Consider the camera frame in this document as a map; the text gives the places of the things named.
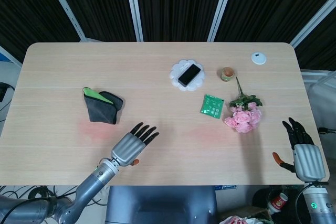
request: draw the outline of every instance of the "red cup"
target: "red cup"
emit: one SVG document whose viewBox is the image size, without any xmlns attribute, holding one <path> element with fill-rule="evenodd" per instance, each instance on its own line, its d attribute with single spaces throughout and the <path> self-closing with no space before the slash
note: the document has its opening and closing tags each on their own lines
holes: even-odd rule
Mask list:
<svg viewBox="0 0 336 224">
<path fill-rule="evenodd" d="M 268 203 L 268 206 L 270 210 L 273 210 L 274 212 L 280 212 L 281 208 L 286 204 L 287 200 L 288 197 L 286 196 L 286 194 L 280 193 L 277 197 L 275 197 Z"/>
</svg>

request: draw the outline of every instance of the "black smartphone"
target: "black smartphone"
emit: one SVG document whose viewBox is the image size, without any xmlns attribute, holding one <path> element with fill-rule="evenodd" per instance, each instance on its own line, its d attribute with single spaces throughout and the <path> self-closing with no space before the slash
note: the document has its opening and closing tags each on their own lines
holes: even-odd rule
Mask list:
<svg viewBox="0 0 336 224">
<path fill-rule="evenodd" d="M 195 64 L 192 64 L 180 77 L 179 83 L 186 87 L 200 72 L 200 68 Z"/>
</svg>

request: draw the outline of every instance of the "flower stem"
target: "flower stem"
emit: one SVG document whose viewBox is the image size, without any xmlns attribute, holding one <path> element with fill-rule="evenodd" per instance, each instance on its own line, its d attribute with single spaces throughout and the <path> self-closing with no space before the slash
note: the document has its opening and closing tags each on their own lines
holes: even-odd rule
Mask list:
<svg viewBox="0 0 336 224">
<path fill-rule="evenodd" d="M 238 87 L 239 87 L 239 91 L 240 91 L 240 97 L 242 97 L 244 95 L 244 93 L 243 93 L 243 90 L 241 89 L 240 83 L 238 81 L 238 77 L 236 77 L 236 79 L 237 79 L 237 83 L 238 83 Z"/>
</svg>

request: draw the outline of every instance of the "dark curtain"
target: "dark curtain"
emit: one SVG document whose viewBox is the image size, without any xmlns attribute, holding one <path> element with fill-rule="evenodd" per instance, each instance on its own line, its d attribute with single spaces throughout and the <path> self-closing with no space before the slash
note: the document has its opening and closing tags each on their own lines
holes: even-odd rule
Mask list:
<svg viewBox="0 0 336 224">
<path fill-rule="evenodd" d="M 336 70 L 336 9 L 295 48 L 301 69 Z"/>
<path fill-rule="evenodd" d="M 0 45 L 23 62 L 36 42 L 79 41 L 58 0 L 0 0 Z"/>
<path fill-rule="evenodd" d="M 129 0 L 67 0 L 86 37 L 136 41 Z"/>
<path fill-rule="evenodd" d="M 144 41 L 206 41 L 218 0 L 138 0 Z"/>
<path fill-rule="evenodd" d="M 215 41 L 291 42 L 327 0 L 229 0 Z"/>
</svg>

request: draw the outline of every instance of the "robotic arm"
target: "robotic arm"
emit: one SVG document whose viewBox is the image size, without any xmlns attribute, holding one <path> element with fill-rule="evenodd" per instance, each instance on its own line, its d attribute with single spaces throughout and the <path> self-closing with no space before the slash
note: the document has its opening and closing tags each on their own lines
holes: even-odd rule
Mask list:
<svg viewBox="0 0 336 224">
<path fill-rule="evenodd" d="M 31 200 L 0 196 L 0 224 L 42 223 L 49 217 L 59 224 L 75 223 L 84 207 L 118 173 L 118 167 L 137 164 L 139 161 L 135 158 L 158 136 L 158 132 L 152 134 L 156 127 L 146 131 L 149 128 L 146 125 L 139 130 L 142 125 L 139 123 L 120 140 L 111 152 L 112 158 L 102 159 L 91 175 L 77 187 L 73 202 L 66 195 Z"/>
<path fill-rule="evenodd" d="M 311 137 L 299 122 L 292 118 L 289 118 L 289 122 L 292 126 L 285 121 L 282 123 L 288 132 L 289 142 L 293 150 L 294 165 L 282 161 L 275 152 L 273 152 L 273 157 L 278 165 L 296 173 L 297 177 L 305 182 L 305 187 L 301 193 L 306 200 L 313 224 L 336 224 L 335 212 L 328 192 L 319 183 L 325 178 L 320 149 L 314 145 Z"/>
</svg>

